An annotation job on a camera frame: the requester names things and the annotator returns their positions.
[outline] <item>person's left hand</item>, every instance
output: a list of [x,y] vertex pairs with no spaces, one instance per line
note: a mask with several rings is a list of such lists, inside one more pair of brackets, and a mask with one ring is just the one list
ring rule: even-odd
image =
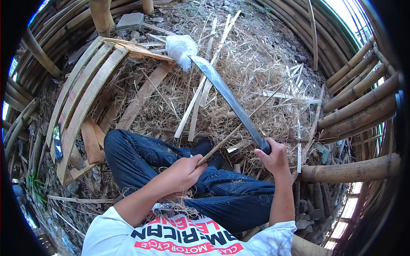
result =
[[163,190],[164,196],[187,190],[198,181],[199,176],[208,167],[206,163],[203,163],[195,168],[201,159],[202,155],[200,154],[191,158],[180,158],[168,169],[155,176],[149,183],[155,189]]

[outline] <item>hand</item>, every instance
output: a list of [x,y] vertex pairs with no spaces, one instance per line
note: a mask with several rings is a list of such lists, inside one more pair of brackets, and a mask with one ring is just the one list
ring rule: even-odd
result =
[[201,159],[200,154],[191,158],[180,158],[168,169],[155,176],[149,184],[154,189],[163,190],[163,196],[187,190],[198,181],[199,176],[208,167],[208,164],[203,163],[195,168]]
[[267,155],[260,149],[255,149],[254,153],[262,160],[266,169],[273,174],[273,177],[290,178],[289,163],[287,160],[287,150],[285,145],[277,143],[272,138],[267,138],[266,141],[271,146],[272,152]]

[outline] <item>machete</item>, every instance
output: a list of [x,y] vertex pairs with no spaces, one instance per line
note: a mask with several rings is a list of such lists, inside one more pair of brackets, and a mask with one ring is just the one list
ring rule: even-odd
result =
[[204,75],[214,85],[214,87],[218,90],[222,97],[225,98],[228,105],[235,112],[236,116],[242,122],[246,130],[248,130],[249,134],[255,141],[258,148],[260,148],[263,152],[269,155],[271,153],[271,146],[266,140],[262,139],[255,125],[249,118],[248,114],[245,112],[244,108],[239,103],[238,99],[236,99],[236,97],[233,95],[232,91],[226,85],[225,81],[215,70],[215,68],[206,59],[202,57],[195,55],[188,55],[188,57],[195,63],[199,70],[201,70],[202,73],[204,73]]

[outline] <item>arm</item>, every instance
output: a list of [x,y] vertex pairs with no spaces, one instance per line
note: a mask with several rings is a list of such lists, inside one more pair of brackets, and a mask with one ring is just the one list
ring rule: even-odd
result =
[[271,145],[272,152],[266,155],[262,150],[256,149],[255,154],[262,159],[266,169],[275,179],[275,195],[269,216],[269,226],[272,226],[278,222],[295,220],[295,207],[286,147],[272,138],[266,140]]
[[137,227],[162,197],[192,187],[205,171],[207,164],[198,168],[201,155],[178,159],[170,168],[155,176],[144,187],[114,205],[118,214],[133,227]]

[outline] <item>white t-shirt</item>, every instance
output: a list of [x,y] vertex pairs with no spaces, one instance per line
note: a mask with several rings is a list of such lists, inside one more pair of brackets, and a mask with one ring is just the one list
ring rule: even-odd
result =
[[137,228],[114,207],[97,216],[84,239],[82,256],[89,255],[291,255],[294,221],[280,222],[248,242],[237,240],[208,217],[190,220],[183,214],[156,217],[152,212]]

